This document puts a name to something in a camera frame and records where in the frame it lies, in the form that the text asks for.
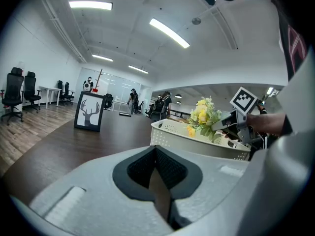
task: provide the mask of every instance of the chair headrest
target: chair headrest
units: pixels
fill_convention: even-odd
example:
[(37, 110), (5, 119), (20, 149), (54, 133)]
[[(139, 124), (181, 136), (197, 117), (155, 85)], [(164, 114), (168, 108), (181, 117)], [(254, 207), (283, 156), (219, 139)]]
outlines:
[(20, 69), (18, 67), (14, 67), (14, 68), (12, 68), (11, 73), (21, 76), (22, 75), (22, 69)]
[(35, 78), (35, 73), (33, 73), (33, 72), (28, 72), (28, 76)]

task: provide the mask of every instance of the deer picture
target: deer picture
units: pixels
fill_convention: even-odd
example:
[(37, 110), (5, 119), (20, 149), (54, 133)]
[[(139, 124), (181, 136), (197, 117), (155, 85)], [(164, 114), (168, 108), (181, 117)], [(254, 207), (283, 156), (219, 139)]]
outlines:
[(82, 113), (83, 116), (85, 117), (84, 126), (86, 126), (86, 127), (97, 126), (97, 125), (91, 124), (90, 118), (91, 118), (92, 115), (96, 115), (96, 114), (99, 113), (99, 103), (98, 103), (98, 102), (96, 103), (96, 110), (95, 110), (95, 112), (92, 113), (92, 109), (91, 109), (91, 113), (88, 114), (88, 111), (87, 111), (87, 110), (84, 110), (85, 102), (86, 102), (86, 101), (87, 101), (87, 100), (82, 101), (82, 103), (81, 103), (81, 108), (80, 108), (80, 109), (82, 110), (82, 112), (83, 112), (83, 113)]

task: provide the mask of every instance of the deer antler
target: deer antler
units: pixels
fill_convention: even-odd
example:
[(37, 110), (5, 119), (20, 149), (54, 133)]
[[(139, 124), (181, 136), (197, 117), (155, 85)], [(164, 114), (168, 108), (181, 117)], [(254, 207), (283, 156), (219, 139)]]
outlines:
[(98, 103), (98, 102), (96, 102), (96, 110), (95, 110), (95, 113), (92, 113), (92, 109), (91, 109), (91, 113), (90, 113), (90, 115), (95, 115), (95, 114), (98, 114), (98, 112), (99, 112), (99, 103)]
[(81, 103), (81, 107), (80, 107), (80, 109), (83, 111), (83, 116), (85, 116), (85, 115), (87, 115), (88, 113), (84, 110), (84, 107), (85, 107), (85, 102), (86, 102), (87, 100), (84, 100), (84, 101), (82, 101), (82, 103)]

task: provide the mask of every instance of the plastic basket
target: plastic basket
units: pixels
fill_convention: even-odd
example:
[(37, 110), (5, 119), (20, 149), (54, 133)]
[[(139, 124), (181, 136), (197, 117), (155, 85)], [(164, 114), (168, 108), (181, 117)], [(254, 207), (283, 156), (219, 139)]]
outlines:
[(189, 137), (186, 123), (164, 119), (151, 124), (151, 145), (162, 145), (183, 149), (197, 154), (245, 160), (250, 149), (237, 141), (225, 138), (224, 135), (212, 143), (208, 137), (196, 132), (194, 138)]

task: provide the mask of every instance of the fluorescent light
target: fluorescent light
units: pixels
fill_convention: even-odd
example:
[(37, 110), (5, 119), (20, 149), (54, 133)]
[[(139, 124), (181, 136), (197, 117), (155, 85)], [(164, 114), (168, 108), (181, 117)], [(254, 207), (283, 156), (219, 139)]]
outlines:
[(92, 54), (92, 56), (93, 56), (94, 58), (104, 59), (104, 60), (113, 62), (113, 60), (110, 59), (110, 58), (105, 58), (105, 57), (102, 57), (102, 56), (99, 56), (99, 55), (95, 55), (95, 54)]
[(135, 70), (137, 70), (137, 71), (143, 72), (143, 73), (145, 73), (145, 74), (148, 74), (148, 72), (143, 71), (143, 70), (141, 70), (141, 69), (139, 69), (139, 68), (137, 68), (137, 67), (134, 67), (134, 66), (132, 66), (132, 65), (129, 65), (128, 67), (129, 67), (129, 68), (132, 68), (132, 69), (135, 69)]
[(69, 2), (71, 8), (95, 8), (111, 10), (113, 3), (111, 2), (96, 2), (96, 1), (72, 1)]
[(150, 25), (158, 28), (159, 30), (161, 30), (162, 32), (164, 32), (166, 35), (170, 36), (172, 39), (174, 39), (177, 43), (179, 43), (182, 47), (187, 48), (190, 45), (183, 40), (182, 37), (180, 37), (177, 33), (175, 33), (174, 31), (172, 31), (169, 27), (167, 27), (166, 25), (162, 24), (161, 22), (159, 22), (158, 20), (156, 20), (155, 18), (153, 18), (150, 21)]
[(268, 92), (267, 92), (267, 95), (270, 95), (270, 94), (272, 93), (273, 89), (274, 89), (274, 88), (269, 88), (269, 89), (268, 89)]

